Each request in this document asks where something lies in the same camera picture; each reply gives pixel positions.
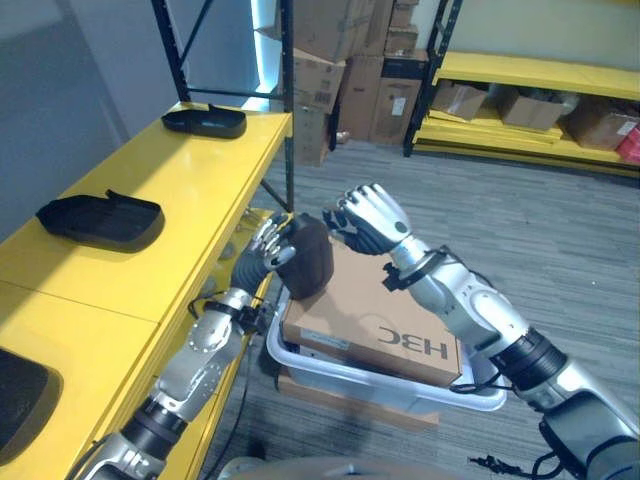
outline silver robot arm segment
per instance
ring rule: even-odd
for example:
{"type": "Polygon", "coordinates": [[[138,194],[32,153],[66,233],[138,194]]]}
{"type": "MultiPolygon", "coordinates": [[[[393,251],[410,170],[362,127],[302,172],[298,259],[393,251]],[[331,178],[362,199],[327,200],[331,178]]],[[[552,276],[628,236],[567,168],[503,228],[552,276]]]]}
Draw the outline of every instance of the silver robot arm segment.
{"type": "Polygon", "coordinates": [[[143,404],[119,432],[109,435],[73,480],[155,480],[188,423],[211,398],[227,366],[242,350],[238,321],[269,272],[295,249],[281,235],[287,217],[274,215],[258,229],[236,261],[231,288],[204,313],[171,358],[143,404]]]}
{"type": "Polygon", "coordinates": [[[414,237],[406,214],[380,185],[346,192],[323,214],[332,235],[353,250],[389,253],[394,265],[385,267],[387,288],[408,289],[543,414],[540,431],[571,474],[589,480],[638,478],[637,415],[448,248],[432,249],[414,237]]]}

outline white plastic bin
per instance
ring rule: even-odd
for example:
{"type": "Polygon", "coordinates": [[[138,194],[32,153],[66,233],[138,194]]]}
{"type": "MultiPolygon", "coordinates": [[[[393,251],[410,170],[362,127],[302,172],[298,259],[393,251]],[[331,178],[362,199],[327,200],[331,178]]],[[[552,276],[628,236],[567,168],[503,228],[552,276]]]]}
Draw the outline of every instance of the white plastic bin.
{"type": "MultiPolygon", "coordinates": [[[[300,385],[387,405],[414,414],[441,411],[449,405],[487,412],[497,410],[507,400],[505,390],[488,388],[477,394],[462,395],[447,388],[291,352],[282,340],[281,333],[288,301],[289,292],[283,288],[278,308],[269,327],[267,349],[277,362],[288,367],[291,377],[300,385]]],[[[496,372],[496,368],[488,360],[463,352],[462,375],[454,384],[473,383],[476,378],[486,381],[496,372]]],[[[496,383],[504,385],[502,377],[496,383]]]]}

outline cardboard box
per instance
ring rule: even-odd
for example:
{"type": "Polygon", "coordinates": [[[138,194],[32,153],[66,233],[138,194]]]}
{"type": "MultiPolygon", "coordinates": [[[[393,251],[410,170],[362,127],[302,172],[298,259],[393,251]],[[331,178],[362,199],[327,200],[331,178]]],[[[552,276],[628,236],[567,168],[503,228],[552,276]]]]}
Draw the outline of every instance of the cardboard box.
{"type": "Polygon", "coordinates": [[[473,120],[486,97],[485,90],[454,83],[451,80],[440,80],[431,109],[473,120]]]}
{"type": "Polygon", "coordinates": [[[377,420],[412,432],[419,432],[425,428],[437,426],[440,421],[437,413],[426,415],[410,414],[375,403],[345,397],[337,393],[299,385],[293,381],[284,367],[280,370],[280,375],[278,376],[278,391],[298,400],[343,411],[349,416],[377,420]]]}
{"type": "Polygon", "coordinates": [[[293,91],[298,105],[331,113],[346,63],[333,63],[293,49],[293,91]]]}
{"type": "Polygon", "coordinates": [[[392,10],[393,0],[376,0],[373,15],[371,15],[371,21],[369,22],[367,37],[358,55],[381,56],[383,54],[392,10]]]}
{"type": "Polygon", "coordinates": [[[324,292],[291,303],[284,339],[432,385],[449,385],[458,378],[456,338],[409,291],[391,293],[382,285],[382,267],[389,259],[332,245],[331,281],[324,292]]]}
{"type": "Polygon", "coordinates": [[[562,115],[564,105],[553,97],[549,100],[529,98],[511,86],[504,86],[496,97],[496,106],[507,125],[549,130],[562,115]]]}
{"type": "Polygon", "coordinates": [[[356,140],[368,140],[378,98],[383,57],[356,55],[347,61],[342,83],[338,131],[348,131],[356,140]]]}
{"type": "Polygon", "coordinates": [[[327,115],[313,107],[293,109],[293,158],[300,165],[320,166],[328,152],[327,115]]]}
{"type": "Polygon", "coordinates": [[[581,147],[615,150],[638,122],[638,111],[624,102],[587,96],[567,116],[564,126],[581,147]]]}
{"type": "Polygon", "coordinates": [[[346,60],[365,46],[376,0],[296,0],[296,48],[331,62],[346,60]]]}
{"type": "Polygon", "coordinates": [[[385,57],[382,76],[386,78],[413,78],[422,80],[427,69],[427,52],[415,50],[411,57],[385,57]]]}
{"type": "Polygon", "coordinates": [[[415,51],[417,40],[418,29],[415,25],[409,25],[404,28],[389,27],[384,56],[411,57],[415,51]]]}
{"type": "Polygon", "coordinates": [[[369,141],[391,145],[402,143],[420,91],[420,84],[420,80],[413,79],[380,79],[369,141]]]}
{"type": "Polygon", "coordinates": [[[413,7],[415,7],[415,5],[396,3],[393,6],[393,12],[391,13],[391,22],[389,23],[389,26],[394,28],[408,27],[411,23],[411,17],[413,16],[413,7]]]}

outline black metal shelf frame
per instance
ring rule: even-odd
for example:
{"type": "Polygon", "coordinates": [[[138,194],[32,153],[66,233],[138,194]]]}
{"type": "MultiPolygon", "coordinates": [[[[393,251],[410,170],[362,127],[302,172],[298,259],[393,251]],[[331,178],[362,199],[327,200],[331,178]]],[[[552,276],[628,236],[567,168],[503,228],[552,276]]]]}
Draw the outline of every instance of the black metal shelf frame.
{"type": "Polygon", "coordinates": [[[456,26],[461,7],[462,0],[440,0],[438,4],[438,10],[436,11],[433,27],[431,28],[431,35],[427,43],[427,68],[424,70],[418,99],[413,108],[411,121],[409,122],[409,127],[404,137],[403,153],[405,157],[409,157],[413,153],[413,137],[420,129],[422,120],[429,112],[429,108],[433,102],[433,97],[436,93],[436,86],[433,84],[433,79],[438,69],[442,66],[444,56],[449,48],[449,41],[453,34],[453,28],[456,26]],[[450,8],[448,9],[447,20],[443,22],[449,4],[450,8]]]}
{"type": "MultiPolygon", "coordinates": [[[[178,51],[176,37],[173,32],[174,27],[171,22],[171,16],[167,9],[166,0],[151,0],[153,12],[156,16],[162,44],[171,69],[171,76],[178,92],[178,98],[181,102],[190,102],[191,93],[230,95],[236,97],[258,97],[267,98],[269,100],[279,100],[283,102],[284,111],[293,112],[293,0],[281,0],[280,3],[280,19],[282,24],[282,86],[281,93],[260,93],[238,90],[224,90],[220,88],[208,88],[203,86],[191,85],[187,82],[184,71],[182,69],[184,62],[191,50],[193,41],[200,30],[202,21],[209,11],[214,0],[204,0],[200,13],[196,18],[189,39],[182,53],[178,51]]],[[[290,137],[284,140],[285,148],[285,184],[286,184],[286,200],[262,179],[260,185],[278,202],[278,204],[288,212],[293,212],[293,139],[290,137]]]]}

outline gray carpet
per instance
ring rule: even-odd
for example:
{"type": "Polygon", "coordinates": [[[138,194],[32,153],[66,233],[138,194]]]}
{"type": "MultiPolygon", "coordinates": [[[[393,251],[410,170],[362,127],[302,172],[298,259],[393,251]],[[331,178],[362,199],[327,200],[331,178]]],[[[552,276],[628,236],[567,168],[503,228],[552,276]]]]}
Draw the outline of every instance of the gray carpet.
{"type": "MultiPolygon", "coordinates": [[[[283,178],[283,162],[276,160],[267,179],[284,192],[283,178]]],[[[319,215],[340,192],[372,181],[404,206],[418,236],[432,246],[449,245],[538,330],[638,409],[636,180],[448,155],[407,159],[399,147],[350,142],[321,168],[297,167],[296,209],[319,215]]],[[[275,208],[263,191],[252,204],[275,208]]],[[[222,464],[259,441],[268,460],[391,457],[490,479],[498,476],[467,458],[490,453],[530,470],[549,450],[537,431],[539,416],[511,394],[494,413],[444,409],[439,427],[422,433],[284,397],[261,354],[262,339],[256,340],[245,410],[222,464]]],[[[246,363],[203,472],[229,435],[246,363]]]]}

